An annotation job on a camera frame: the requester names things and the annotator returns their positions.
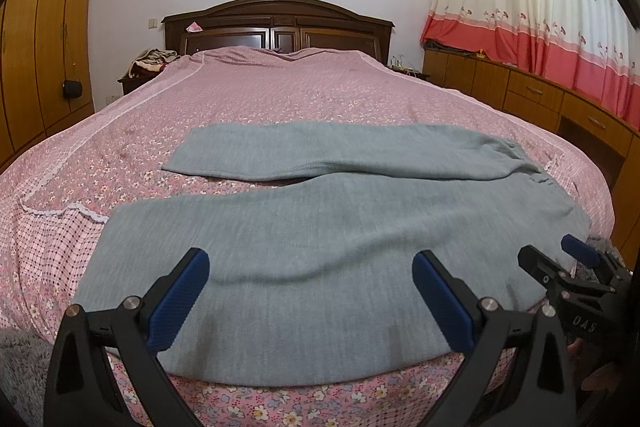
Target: floral bedspread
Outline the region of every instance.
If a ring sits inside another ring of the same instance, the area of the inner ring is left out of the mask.
[[[161,171],[192,127],[291,120],[450,123],[517,140],[589,214],[591,233],[608,237],[613,228],[602,174],[557,136],[457,91],[392,73],[359,52],[224,48],[180,58],[150,83],[36,145],[0,176],[0,328],[54,340],[116,205],[272,186]],[[172,381],[206,426],[411,426],[460,362],[451,353],[396,373],[292,389]],[[149,425],[122,364],[111,363],[134,417]]]

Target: headboard panel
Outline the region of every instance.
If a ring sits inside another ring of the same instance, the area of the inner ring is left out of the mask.
[[[383,64],[394,27],[319,0],[236,0],[162,22],[165,47],[181,55],[239,45],[283,53],[334,48],[359,50]],[[193,22],[204,31],[187,33]]]

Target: black speaker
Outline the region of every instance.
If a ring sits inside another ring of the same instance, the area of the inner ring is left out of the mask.
[[[82,84],[77,80],[65,80],[62,84],[62,97],[66,99],[80,98],[82,96]]]

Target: floral curtain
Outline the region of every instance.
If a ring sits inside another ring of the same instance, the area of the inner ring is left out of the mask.
[[[433,0],[427,39],[482,49],[640,127],[640,39],[617,0]]]

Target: wooden wardrobe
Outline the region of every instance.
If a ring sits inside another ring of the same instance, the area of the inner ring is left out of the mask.
[[[0,5],[0,172],[22,152],[94,113],[89,0],[6,0]],[[82,96],[65,100],[65,79]]]

